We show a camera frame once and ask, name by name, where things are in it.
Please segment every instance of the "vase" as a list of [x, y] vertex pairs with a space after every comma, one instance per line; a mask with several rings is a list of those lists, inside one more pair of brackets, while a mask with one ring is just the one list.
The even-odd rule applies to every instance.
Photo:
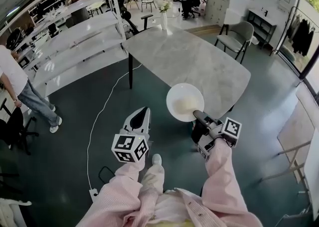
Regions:
[[162, 30], [167, 30], [167, 14], [162, 12], [160, 16], [160, 25]]

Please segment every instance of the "round plate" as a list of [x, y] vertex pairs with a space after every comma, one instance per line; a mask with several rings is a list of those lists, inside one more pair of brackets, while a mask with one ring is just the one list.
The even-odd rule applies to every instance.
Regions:
[[196, 120], [193, 111], [204, 111], [204, 98], [195, 86], [180, 83], [169, 90], [166, 105], [174, 118], [183, 122], [191, 122]]

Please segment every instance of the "pink striped shirt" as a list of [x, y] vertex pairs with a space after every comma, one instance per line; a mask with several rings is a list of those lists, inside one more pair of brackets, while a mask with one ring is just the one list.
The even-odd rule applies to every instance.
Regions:
[[[247, 211], [231, 155], [228, 145], [217, 139], [206, 162], [209, 178], [202, 197], [176, 189], [196, 227], [262, 227], [258, 218]], [[159, 194], [155, 188], [138, 183], [139, 171], [144, 166], [142, 160], [120, 167], [77, 227], [145, 227], [154, 215]]]

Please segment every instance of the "sneaker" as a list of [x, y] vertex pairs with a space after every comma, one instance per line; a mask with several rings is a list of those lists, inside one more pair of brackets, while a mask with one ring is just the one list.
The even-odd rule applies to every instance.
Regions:
[[62, 118], [61, 117], [59, 117], [60, 119], [59, 119], [59, 125], [58, 126], [55, 126], [55, 127], [51, 127], [50, 128], [50, 132], [51, 133], [55, 133], [58, 129], [59, 129], [59, 126], [62, 124]]
[[154, 154], [152, 157], [153, 165], [161, 165], [161, 156], [159, 154]]

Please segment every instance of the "robotic hand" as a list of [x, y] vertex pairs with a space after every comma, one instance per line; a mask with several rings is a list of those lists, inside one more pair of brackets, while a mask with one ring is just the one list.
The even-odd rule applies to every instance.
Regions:
[[191, 135], [197, 144], [197, 149], [205, 160], [209, 159], [210, 150], [217, 138], [224, 139], [230, 147], [234, 147], [239, 139], [242, 124], [226, 118], [225, 124], [220, 120], [210, 118], [199, 110], [195, 110], [196, 125]]
[[147, 153], [150, 123], [151, 110], [148, 107], [136, 110], [126, 118], [111, 149], [119, 162], [138, 162]]

